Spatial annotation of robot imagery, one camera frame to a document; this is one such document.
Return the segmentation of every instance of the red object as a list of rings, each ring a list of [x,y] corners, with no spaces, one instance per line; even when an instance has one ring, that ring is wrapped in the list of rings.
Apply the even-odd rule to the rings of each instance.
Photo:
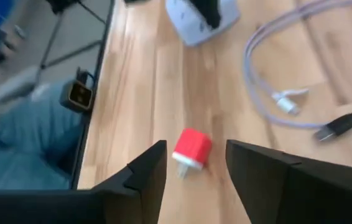
[[[211,146],[212,141],[206,134],[192,128],[187,128],[183,130],[182,135],[177,141],[172,157],[183,163],[183,161],[177,159],[179,155],[182,155],[202,166],[208,159]]]

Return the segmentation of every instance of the usb cable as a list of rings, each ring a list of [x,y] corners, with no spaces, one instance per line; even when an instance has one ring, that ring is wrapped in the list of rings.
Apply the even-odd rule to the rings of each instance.
[[[352,129],[352,113],[345,114],[322,128],[314,134],[315,139],[320,142],[329,141]]]
[[[265,80],[261,79],[255,69],[252,67],[251,55],[253,50],[268,36],[275,32],[279,32],[291,24],[300,21],[308,16],[313,16],[321,12],[327,11],[335,7],[352,6],[352,0],[320,0],[314,1],[307,4],[298,6],[292,11],[289,11],[273,21],[264,24],[248,40],[244,49],[244,79],[248,89],[248,93],[255,104],[258,112],[267,118],[270,122],[283,126],[290,126],[292,128],[309,128],[309,129],[320,129],[315,134],[315,138],[319,141],[325,141],[326,139],[333,139],[337,136],[342,135],[347,130],[352,128],[352,113],[346,114],[328,124],[319,123],[298,123],[289,121],[286,119],[280,119],[273,114],[270,114],[266,107],[263,105],[259,95],[257,94],[257,88],[265,91],[274,100],[277,106],[288,114],[296,115],[300,110],[298,106],[289,98],[288,95],[283,94],[286,91],[275,91],[270,84]],[[307,90],[297,90],[298,92],[306,92]]]

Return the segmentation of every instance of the usb connector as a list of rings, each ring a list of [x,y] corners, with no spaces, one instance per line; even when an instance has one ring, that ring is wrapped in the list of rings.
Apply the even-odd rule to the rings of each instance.
[[[318,141],[328,141],[352,129],[352,113],[343,115],[332,122],[324,125],[314,134],[314,138]]]

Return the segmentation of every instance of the wooden table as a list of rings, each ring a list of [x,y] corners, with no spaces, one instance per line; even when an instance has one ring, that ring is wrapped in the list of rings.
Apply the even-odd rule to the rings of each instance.
[[[86,139],[79,188],[116,173],[159,139],[168,140],[168,178],[159,223],[249,223],[228,176],[225,141],[240,141],[352,166],[352,132],[321,145],[312,130],[262,119],[242,79],[245,42],[261,24],[293,9],[293,0],[238,0],[242,17],[230,30],[195,48],[183,46],[165,11],[151,0],[115,6]],[[265,41],[254,64],[278,90],[309,87],[290,118],[326,122],[352,111],[352,9],[302,21]],[[214,141],[208,165],[186,179],[170,157],[183,128]]]

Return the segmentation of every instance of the floor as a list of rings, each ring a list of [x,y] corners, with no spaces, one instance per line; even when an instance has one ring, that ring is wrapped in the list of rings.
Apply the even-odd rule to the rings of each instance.
[[[40,63],[57,21],[50,5],[44,0],[17,0],[16,2],[17,4],[11,16],[3,25],[3,29],[8,31],[9,36],[14,39],[18,50],[11,54],[6,63],[0,66],[0,83],[18,74],[23,69]],[[106,19],[109,1],[86,0],[84,4],[101,18]],[[26,40],[22,41],[16,37],[13,31],[15,24],[24,29],[27,34]],[[69,8],[65,13],[60,32],[55,39],[48,60],[67,54],[95,40],[100,40],[103,32],[104,25],[82,7],[73,6]],[[94,72],[98,51],[99,47],[97,46],[59,65],[44,70],[40,76],[40,83],[50,83],[73,77],[78,67]],[[0,105],[0,113],[6,111],[15,102],[17,100]]]
[[[352,166],[352,132],[329,144],[315,130],[291,129],[258,115],[242,79],[249,36],[309,0],[237,0],[242,17],[230,30],[195,48],[185,47],[164,2],[125,7],[118,1],[79,188],[90,188],[123,168],[159,139],[168,142],[168,172],[159,223],[249,223],[225,164],[225,142],[252,144]],[[277,116],[327,122],[352,111],[352,8],[298,22],[257,48],[254,64],[274,88],[310,88],[293,118],[264,98]],[[171,153],[183,128],[209,134],[205,169],[177,177]]]

